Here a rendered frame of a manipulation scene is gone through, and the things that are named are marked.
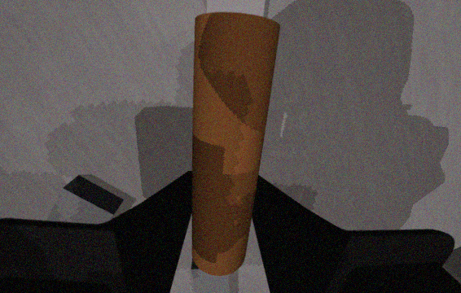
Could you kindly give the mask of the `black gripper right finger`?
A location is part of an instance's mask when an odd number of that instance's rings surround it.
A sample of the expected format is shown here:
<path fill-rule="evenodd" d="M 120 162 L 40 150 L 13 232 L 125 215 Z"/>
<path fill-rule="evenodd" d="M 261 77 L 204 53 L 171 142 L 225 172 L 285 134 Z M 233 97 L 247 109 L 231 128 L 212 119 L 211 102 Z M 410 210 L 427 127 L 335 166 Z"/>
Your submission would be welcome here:
<path fill-rule="evenodd" d="M 258 175 L 252 211 L 270 293 L 340 293 L 362 266 L 443 264 L 454 238 L 440 230 L 344 230 Z"/>

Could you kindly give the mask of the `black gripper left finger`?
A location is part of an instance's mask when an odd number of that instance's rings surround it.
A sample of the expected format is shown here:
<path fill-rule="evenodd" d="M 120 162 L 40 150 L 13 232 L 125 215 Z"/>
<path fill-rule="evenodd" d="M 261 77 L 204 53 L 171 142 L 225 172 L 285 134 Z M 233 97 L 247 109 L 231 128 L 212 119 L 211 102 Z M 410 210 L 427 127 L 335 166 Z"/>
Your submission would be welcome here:
<path fill-rule="evenodd" d="M 192 171 L 102 224 L 0 219 L 0 278 L 169 293 L 191 219 Z"/>

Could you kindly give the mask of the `brown cylinder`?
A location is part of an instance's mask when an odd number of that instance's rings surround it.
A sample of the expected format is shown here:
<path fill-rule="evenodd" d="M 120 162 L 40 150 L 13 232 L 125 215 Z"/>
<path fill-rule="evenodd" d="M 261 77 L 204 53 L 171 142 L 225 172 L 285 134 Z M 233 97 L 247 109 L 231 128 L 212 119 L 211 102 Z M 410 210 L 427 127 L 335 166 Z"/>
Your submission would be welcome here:
<path fill-rule="evenodd" d="M 192 258 L 222 276 L 245 261 L 280 25 L 265 0 L 207 0 L 195 17 Z"/>

